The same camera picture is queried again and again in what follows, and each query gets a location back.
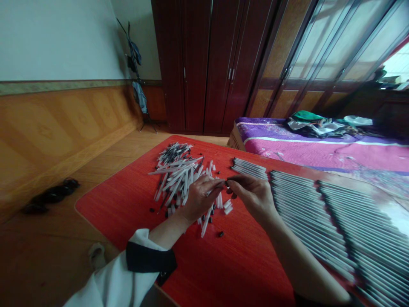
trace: wooden floor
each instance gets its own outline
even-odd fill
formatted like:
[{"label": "wooden floor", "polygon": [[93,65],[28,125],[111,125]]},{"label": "wooden floor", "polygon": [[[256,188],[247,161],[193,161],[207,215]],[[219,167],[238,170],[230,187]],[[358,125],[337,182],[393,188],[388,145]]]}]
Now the wooden floor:
[{"label": "wooden floor", "polygon": [[[71,176],[81,187],[43,215],[18,214],[0,228],[0,305],[61,306],[82,288],[92,273],[88,250],[95,242],[112,260],[118,250],[74,209],[87,191],[168,138],[166,128],[145,126],[114,144]],[[186,136],[226,146],[227,137]],[[150,293],[146,306],[169,305]]]}]

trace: white sleeve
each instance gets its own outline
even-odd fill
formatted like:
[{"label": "white sleeve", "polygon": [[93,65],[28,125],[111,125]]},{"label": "white sleeve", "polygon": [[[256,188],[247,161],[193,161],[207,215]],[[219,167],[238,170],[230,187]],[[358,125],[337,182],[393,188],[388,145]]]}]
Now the white sleeve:
[{"label": "white sleeve", "polygon": [[[149,229],[138,229],[130,242],[166,251],[148,239]],[[133,306],[139,307],[159,272],[134,273],[128,271],[125,251],[101,270],[93,273],[83,289],[74,294],[65,307]]]}]

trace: sleeve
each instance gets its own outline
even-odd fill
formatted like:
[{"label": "sleeve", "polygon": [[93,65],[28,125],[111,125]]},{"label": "sleeve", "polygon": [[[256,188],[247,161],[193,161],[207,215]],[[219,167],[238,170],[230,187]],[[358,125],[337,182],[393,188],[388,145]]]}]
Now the sleeve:
[{"label": "sleeve", "polygon": [[165,250],[148,236],[148,229],[138,229],[127,249],[94,272],[64,306],[139,307],[157,277],[161,285],[176,268],[173,251]]},{"label": "sleeve", "polygon": [[[348,293],[351,296],[351,302],[347,305],[342,305],[342,306],[338,305],[337,307],[365,307],[353,293],[350,293],[350,292]],[[294,293],[294,297],[295,297],[295,305],[297,307],[334,307],[331,305],[321,304],[315,301],[308,300],[298,295],[297,293]]]}]

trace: black cuff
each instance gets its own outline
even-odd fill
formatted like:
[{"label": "black cuff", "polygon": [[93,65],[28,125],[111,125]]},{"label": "black cuff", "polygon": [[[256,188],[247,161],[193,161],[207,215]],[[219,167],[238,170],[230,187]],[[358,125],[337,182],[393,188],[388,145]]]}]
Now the black cuff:
[{"label": "black cuff", "polygon": [[168,277],[178,267],[173,250],[165,252],[128,241],[126,249],[128,270],[138,273],[159,272],[156,279],[162,286]]}]

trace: pink bedspread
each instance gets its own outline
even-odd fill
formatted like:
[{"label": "pink bedspread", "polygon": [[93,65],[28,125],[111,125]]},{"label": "pink bedspread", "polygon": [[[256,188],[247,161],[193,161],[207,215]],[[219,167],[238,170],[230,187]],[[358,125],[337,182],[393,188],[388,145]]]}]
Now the pink bedspread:
[{"label": "pink bedspread", "polygon": [[409,142],[349,135],[307,138],[283,124],[284,119],[236,120],[248,152],[370,182],[409,198]]}]

